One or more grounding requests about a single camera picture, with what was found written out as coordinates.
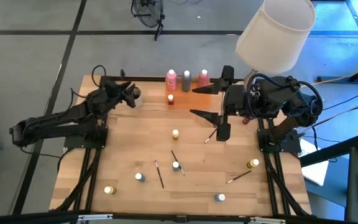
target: white lamp shade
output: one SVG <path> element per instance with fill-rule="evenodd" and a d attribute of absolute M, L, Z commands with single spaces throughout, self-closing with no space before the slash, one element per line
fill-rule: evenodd
<path fill-rule="evenodd" d="M 290 70 L 316 20 L 310 0 L 265 0 L 239 37 L 237 54 L 254 70 Z"/>

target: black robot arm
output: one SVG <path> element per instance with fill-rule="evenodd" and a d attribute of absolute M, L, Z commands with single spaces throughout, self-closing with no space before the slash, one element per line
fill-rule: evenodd
<path fill-rule="evenodd" d="M 246 88 L 244 85 L 232 85 L 233 79 L 234 69 L 225 66 L 218 82 L 193 90 L 196 93 L 224 94 L 221 114 L 190 110 L 217 127 L 217 141 L 227 141 L 230 138 L 227 116 L 270 119 L 276 118 L 280 110 L 283 111 L 287 118 L 278 126 L 267 130 L 268 141 L 276 144 L 293 128 L 314 124 L 322 112 L 323 101 L 313 86 L 291 76 L 270 78 L 258 73 L 250 78 Z M 311 88 L 314 95 L 302 93 L 301 85 Z"/>
<path fill-rule="evenodd" d="M 101 83 L 97 90 L 89 93 L 82 103 L 66 111 L 19 122 L 9 128 L 13 144 L 25 147 L 40 139 L 62 136 L 83 136 L 85 139 L 97 141 L 104 129 L 98 125 L 97 119 L 122 101 L 131 108 L 135 107 L 133 91 L 136 87 L 130 84 L 106 81 Z"/>

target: lamp shade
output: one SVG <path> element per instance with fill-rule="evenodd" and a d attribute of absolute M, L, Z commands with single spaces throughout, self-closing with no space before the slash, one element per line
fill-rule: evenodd
<path fill-rule="evenodd" d="M 236 53 L 259 72 L 286 72 L 296 64 L 315 20 L 309 0 L 265 0 L 239 37 Z"/>

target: gray floor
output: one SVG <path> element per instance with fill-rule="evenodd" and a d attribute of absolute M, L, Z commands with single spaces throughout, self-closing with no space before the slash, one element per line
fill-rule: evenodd
<path fill-rule="evenodd" d="M 166 30 L 241 30 L 252 19 L 262 1 L 204 0 L 177 6 L 164 1 Z M 70 30 L 80 0 L 0 0 L 0 29 Z M 147 30 L 129 14 L 130 1 L 88 0 L 80 30 Z M 314 2 L 317 21 L 313 30 L 358 30 L 344 2 Z M 197 73 L 208 69 L 220 76 L 223 65 L 232 65 L 236 77 L 250 67 L 234 53 L 237 36 L 162 35 L 154 42 L 149 35 L 77 36 L 68 61 L 55 112 L 70 100 L 69 88 L 78 90 L 83 75 L 103 64 L 108 75 L 123 68 L 127 75 L 162 76 L 170 68 Z M 27 162 L 27 155 L 11 144 L 8 128 L 30 116 L 40 116 L 54 84 L 68 36 L 0 36 L 0 215 L 10 212 Z M 284 75 L 314 82 L 319 75 L 347 75 L 358 70 L 358 36 L 311 36 L 295 67 Z M 326 106 L 358 94 L 358 85 L 320 85 Z M 358 99 L 324 112 L 327 118 L 358 103 Z M 344 114 L 317 128 L 318 136 L 342 141 L 358 135 L 358 110 Z M 42 152 L 60 155 L 62 139 L 44 142 Z M 319 141 L 319 147 L 331 145 Z M 56 178 L 57 160 L 42 157 L 37 164 L 24 212 L 48 210 Z M 312 211 L 323 218 L 343 219 L 344 208 L 309 195 Z"/>

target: wooden tabletop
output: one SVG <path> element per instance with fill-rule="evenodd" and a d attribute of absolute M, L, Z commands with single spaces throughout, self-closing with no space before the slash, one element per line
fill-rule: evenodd
<path fill-rule="evenodd" d="M 119 105 L 108 116 L 108 140 L 102 150 L 94 189 L 93 212 L 159 213 L 186 215 L 272 215 L 263 155 L 259 151 L 257 121 L 242 124 L 242 118 L 230 117 L 231 138 L 217 142 L 215 136 L 204 144 L 214 128 L 187 108 L 173 108 L 165 103 L 164 82 L 135 82 L 142 90 L 144 104 L 139 109 Z M 86 95 L 96 87 L 89 75 L 84 76 L 79 94 Z M 221 95 L 212 95 L 209 111 L 220 110 Z M 275 123 L 284 119 L 281 114 Z M 179 140 L 172 130 L 179 130 Z M 174 151 L 185 176 L 172 170 Z M 62 160 L 50 208 L 58 207 L 77 184 L 84 149 L 75 149 Z M 258 159 L 260 165 L 240 179 L 227 184 L 235 176 L 248 171 L 246 164 Z M 311 212 L 299 160 L 281 153 L 285 183 L 304 210 Z M 154 160 L 158 161 L 163 189 Z M 145 182 L 135 174 L 145 175 Z M 104 193 L 106 186 L 117 193 Z M 87 187 L 81 207 L 85 207 Z M 222 193 L 224 202 L 214 196 Z M 280 191 L 276 186 L 278 209 Z"/>

